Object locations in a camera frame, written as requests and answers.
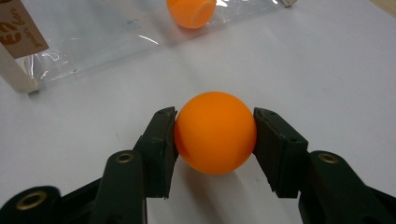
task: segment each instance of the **orange ball in bag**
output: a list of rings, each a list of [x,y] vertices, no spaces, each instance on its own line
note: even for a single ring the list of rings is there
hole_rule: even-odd
[[[238,98],[219,91],[189,100],[175,122],[175,143],[186,163],[222,175],[242,165],[256,145],[256,124]]]
[[[174,21],[185,28],[197,29],[212,18],[216,0],[166,0]]]

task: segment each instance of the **brass screw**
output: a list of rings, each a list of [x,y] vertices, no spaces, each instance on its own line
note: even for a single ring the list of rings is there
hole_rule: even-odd
[[[42,190],[30,193],[18,201],[17,209],[22,211],[29,210],[31,208],[40,205],[46,199],[47,199],[47,193]]]
[[[134,159],[134,155],[131,153],[122,153],[116,158],[116,162],[125,163]]]
[[[338,163],[338,159],[335,158],[333,155],[331,154],[327,154],[327,153],[321,153],[318,155],[318,157],[322,160],[325,161],[327,163],[331,163],[331,164],[336,164]]]

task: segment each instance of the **white surface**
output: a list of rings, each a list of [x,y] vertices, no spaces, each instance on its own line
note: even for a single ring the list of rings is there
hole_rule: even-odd
[[[344,157],[369,186],[396,196],[396,20],[369,1],[301,0],[230,23],[39,94],[0,81],[0,204],[34,186],[62,194],[102,175],[154,112],[203,91],[276,111],[310,143]],[[224,176],[177,161],[169,200],[148,199],[152,223],[301,223],[251,157]]]

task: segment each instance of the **plastic wrapper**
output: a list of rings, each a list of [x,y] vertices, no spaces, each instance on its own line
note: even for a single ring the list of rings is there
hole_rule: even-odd
[[[139,52],[176,44],[224,23],[281,8],[276,0],[218,0],[203,28],[178,26],[166,0],[22,0],[49,49],[25,58],[38,86]]]

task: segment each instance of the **plastic bag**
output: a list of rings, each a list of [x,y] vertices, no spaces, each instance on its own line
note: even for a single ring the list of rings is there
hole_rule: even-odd
[[[203,28],[171,18],[166,0],[25,0],[49,49],[28,56],[26,70],[40,86],[108,61],[200,35],[269,8],[276,0],[218,0]]]

